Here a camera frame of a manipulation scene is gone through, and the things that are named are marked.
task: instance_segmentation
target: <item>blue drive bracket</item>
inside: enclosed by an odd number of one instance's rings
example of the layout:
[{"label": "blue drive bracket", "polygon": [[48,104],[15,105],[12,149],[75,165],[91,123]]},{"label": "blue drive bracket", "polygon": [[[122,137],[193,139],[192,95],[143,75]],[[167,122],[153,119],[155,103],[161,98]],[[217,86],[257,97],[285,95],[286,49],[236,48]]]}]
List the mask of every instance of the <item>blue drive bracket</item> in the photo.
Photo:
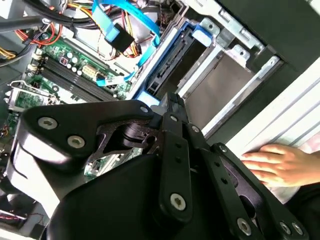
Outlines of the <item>blue drive bracket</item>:
[{"label": "blue drive bracket", "polygon": [[159,27],[142,11],[138,8],[127,2],[126,0],[94,0],[92,5],[92,17],[97,22],[101,30],[106,36],[106,40],[112,42],[116,39],[119,35],[119,30],[117,30],[111,21],[111,19],[104,13],[103,9],[101,9],[100,4],[110,4],[115,5],[125,11],[127,11],[131,16],[135,17],[139,20],[145,27],[147,27],[151,32],[154,34],[154,38],[151,41],[150,46],[147,48],[145,53],[141,56],[139,62],[136,64],[134,71],[130,73],[128,76],[122,77],[117,76],[117,78],[123,78],[124,82],[130,81],[132,77],[137,73],[139,68],[148,60],[148,58],[153,54],[160,43],[160,29]]},{"label": "blue drive bracket", "polygon": [[192,33],[192,37],[197,39],[205,47],[209,47],[212,43],[213,36],[200,25],[197,25]]}]

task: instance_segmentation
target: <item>human hand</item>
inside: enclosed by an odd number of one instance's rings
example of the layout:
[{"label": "human hand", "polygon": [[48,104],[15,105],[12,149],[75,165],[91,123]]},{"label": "human hand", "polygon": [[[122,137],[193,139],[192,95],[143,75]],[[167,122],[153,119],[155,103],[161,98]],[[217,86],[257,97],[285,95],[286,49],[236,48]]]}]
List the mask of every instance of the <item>human hand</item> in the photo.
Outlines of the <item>human hand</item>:
[{"label": "human hand", "polygon": [[320,182],[320,157],[297,148],[271,144],[241,157],[267,187],[295,187]]}]

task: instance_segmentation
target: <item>yellow wire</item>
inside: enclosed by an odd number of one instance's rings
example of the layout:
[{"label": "yellow wire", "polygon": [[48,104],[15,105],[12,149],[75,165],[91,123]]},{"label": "yellow wire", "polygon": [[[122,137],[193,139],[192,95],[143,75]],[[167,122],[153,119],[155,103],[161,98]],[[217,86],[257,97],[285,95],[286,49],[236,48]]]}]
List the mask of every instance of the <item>yellow wire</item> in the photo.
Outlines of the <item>yellow wire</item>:
[{"label": "yellow wire", "polygon": [[[130,21],[130,18],[129,18],[127,11],[125,11],[125,17],[126,17],[126,21],[127,21],[127,25],[128,25],[129,34],[132,36],[134,32],[132,31],[132,25],[131,25],[131,21]],[[136,50],[136,45],[134,42],[131,44],[131,48],[132,48],[133,55],[135,57],[138,56],[138,52]]]},{"label": "yellow wire", "polygon": [[2,53],[4,53],[4,55],[7,56],[8,58],[14,58],[16,56],[15,54],[8,52],[7,50],[3,49],[2,47],[0,47],[0,51]]},{"label": "yellow wire", "polygon": [[6,57],[7,59],[12,59],[13,58],[12,56],[7,55],[5,52],[3,52],[1,50],[0,50],[0,55]]},{"label": "yellow wire", "polygon": [[69,6],[69,7],[73,7],[73,8],[77,8],[77,9],[79,9],[80,11],[84,12],[84,13],[85,13],[89,18],[91,18],[92,21],[94,21],[94,23],[95,23],[96,25],[98,25],[99,28],[101,29],[100,25],[96,22],[96,20],[92,17],[92,14],[91,14],[86,8],[84,8],[83,6],[81,6],[81,5],[79,5],[79,4],[76,4],[76,3],[69,3],[68,6]]}]

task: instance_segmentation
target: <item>connector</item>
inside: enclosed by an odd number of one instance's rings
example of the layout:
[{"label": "connector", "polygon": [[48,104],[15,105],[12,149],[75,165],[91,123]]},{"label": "connector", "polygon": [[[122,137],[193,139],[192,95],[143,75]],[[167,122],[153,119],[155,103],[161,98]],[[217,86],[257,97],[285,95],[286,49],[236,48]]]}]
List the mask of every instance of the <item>connector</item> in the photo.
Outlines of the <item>connector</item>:
[{"label": "connector", "polygon": [[92,79],[96,77],[97,72],[98,72],[97,69],[95,69],[93,66],[90,66],[88,64],[82,68],[82,73]]}]

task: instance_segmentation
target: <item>capacitor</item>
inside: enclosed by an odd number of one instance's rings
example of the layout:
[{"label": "capacitor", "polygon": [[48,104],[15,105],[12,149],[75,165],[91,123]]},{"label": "capacitor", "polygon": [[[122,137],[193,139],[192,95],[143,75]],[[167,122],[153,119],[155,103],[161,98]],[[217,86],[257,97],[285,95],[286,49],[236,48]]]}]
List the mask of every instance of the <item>capacitor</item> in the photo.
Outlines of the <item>capacitor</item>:
[{"label": "capacitor", "polygon": [[73,56],[74,56],[74,55],[72,54],[72,52],[68,52],[68,53],[66,54],[66,57],[67,57],[68,59],[71,59]]},{"label": "capacitor", "polygon": [[76,64],[78,62],[78,58],[76,58],[75,56],[71,59],[71,62],[73,62],[74,64]]}]

